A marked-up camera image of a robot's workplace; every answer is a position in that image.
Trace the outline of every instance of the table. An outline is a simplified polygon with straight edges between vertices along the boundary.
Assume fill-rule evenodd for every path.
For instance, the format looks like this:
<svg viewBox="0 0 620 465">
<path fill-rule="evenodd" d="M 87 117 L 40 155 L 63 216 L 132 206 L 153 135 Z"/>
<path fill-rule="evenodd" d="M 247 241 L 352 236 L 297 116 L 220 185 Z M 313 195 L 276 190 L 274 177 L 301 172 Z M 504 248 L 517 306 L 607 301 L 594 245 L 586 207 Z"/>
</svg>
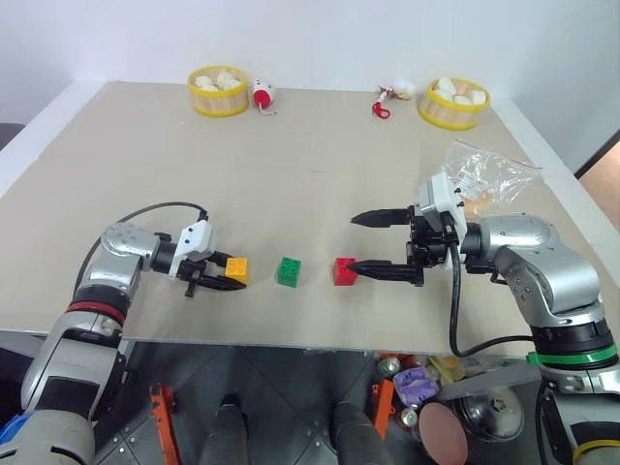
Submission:
<svg viewBox="0 0 620 465">
<path fill-rule="evenodd" d="M 195 113 L 184 86 L 106 84 L 0 199 L 0 329 L 46 333 L 71 299 L 86 250 L 126 213 L 166 201 L 202 203 L 218 248 L 250 260 L 241 292 L 198 290 L 148 273 L 125 324 L 133 340 L 313 348 L 450 351 L 451 272 L 426 272 L 426 285 L 360 278 L 334 287 L 336 257 L 404 260 L 406 227 L 349 223 L 361 211 L 404 207 L 443 163 L 455 138 L 528 161 L 489 111 L 478 128 L 433 127 L 413 103 L 371 115 L 363 92 L 282 90 L 277 116 L 249 109 L 225 119 Z M 562 204 L 542 182 L 515 203 L 549 219 L 600 275 L 610 327 L 620 334 L 620 290 Z M 171 208 L 140 217 L 178 236 L 195 220 Z M 283 256 L 302 260 L 297 289 L 279 286 Z M 459 344 L 527 333 L 512 296 L 488 276 L 464 276 Z M 488 352 L 521 356 L 531 345 Z"/>
</svg>

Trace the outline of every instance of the red and white toy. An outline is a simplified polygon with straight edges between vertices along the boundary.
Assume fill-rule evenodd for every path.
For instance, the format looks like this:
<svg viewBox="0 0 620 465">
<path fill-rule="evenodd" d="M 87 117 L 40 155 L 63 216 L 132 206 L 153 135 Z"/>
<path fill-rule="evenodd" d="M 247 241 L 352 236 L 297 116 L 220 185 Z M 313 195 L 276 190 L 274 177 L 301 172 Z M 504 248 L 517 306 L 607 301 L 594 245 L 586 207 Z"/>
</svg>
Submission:
<svg viewBox="0 0 620 465">
<path fill-rule="evenodd" d="M 277 111 L 265 111 L 275 97 L 275 87 L 262 79 L 254 79 L 252 84 L 252 99 L 262 114 L 277 114 Z"/>
</svg>

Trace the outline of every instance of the blue object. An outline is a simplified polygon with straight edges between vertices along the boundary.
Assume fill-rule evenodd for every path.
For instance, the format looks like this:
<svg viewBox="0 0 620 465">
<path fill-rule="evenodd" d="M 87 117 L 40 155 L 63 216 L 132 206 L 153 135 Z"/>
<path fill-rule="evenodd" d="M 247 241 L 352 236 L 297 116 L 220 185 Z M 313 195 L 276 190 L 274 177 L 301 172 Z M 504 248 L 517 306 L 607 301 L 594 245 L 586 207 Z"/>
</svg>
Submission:
<svg viewBox="0 0 620 465">
<path fill-rule="evenodd" d="M 0 444 L 10 442 L 16 436 L 17 432 L 21 429 L 21 426 L 23 426 L 26 421 L 28 421 L 28 419 L 32 417 L 32 414 L 34 414 L 34 412 L 30 412 L 24 415 L 15 415 L 13 418 L 11 418 L 7 422 L 7 424 L 5 424 L 2 429 L 0 429 Z"/>
</svg>

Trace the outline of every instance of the orange bracket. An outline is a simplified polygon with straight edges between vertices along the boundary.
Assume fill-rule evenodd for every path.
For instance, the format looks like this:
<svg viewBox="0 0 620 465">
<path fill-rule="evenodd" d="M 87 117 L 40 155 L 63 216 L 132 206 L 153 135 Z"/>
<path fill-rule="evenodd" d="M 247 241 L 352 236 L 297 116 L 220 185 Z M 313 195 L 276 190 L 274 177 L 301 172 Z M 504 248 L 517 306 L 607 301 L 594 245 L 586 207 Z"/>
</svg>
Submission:
<svg viewBox="0 0 620 465">
<path fill-rule="evenodd" d="M 178 444 L 174 436 L 172 425 L 172 408 L 174 407 L 174 393 L 172 388 L 161 383 L 149 389 L 153 410 L 150 416 L 157 420 L 157 433 L 164 454 L 164 465 L 181 465 L 178 453 Z"/>
<path fill-rule="evenodd" d="M 381 439 L 386 438 L 388 431 L 388 420 L 390 415 L 396 413 L 396 409 L 391 405 L 391 398 L 394 395 L 394 383 L 390 380 L 382 380 L 380 385 L 372 385 L 373 400 L 377 401 L 377 410 L 372 424 L 379 432 Z"/>
</svg>

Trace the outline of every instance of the can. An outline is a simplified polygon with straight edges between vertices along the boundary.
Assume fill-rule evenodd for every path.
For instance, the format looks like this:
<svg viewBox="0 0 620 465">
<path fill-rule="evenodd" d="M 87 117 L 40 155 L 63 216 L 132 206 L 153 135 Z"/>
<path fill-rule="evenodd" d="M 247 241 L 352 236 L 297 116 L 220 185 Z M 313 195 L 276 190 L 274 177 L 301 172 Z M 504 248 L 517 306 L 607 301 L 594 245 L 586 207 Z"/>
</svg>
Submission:
<svg viewBox="0 0 620 465">
<path fill-rule="evenodd" d="M 400 413 L 400 420 L 408 428 L 413 428 L 418 424 L 418 412 L 414 407 L 407 407 Z"/>
<path fill-rule="evenodd" d="M 377 374 L 380 378 L 391 378 L 400 371 L 400 361 L 395 356 L 388 356 L 377 363 Z"/>
</svg>

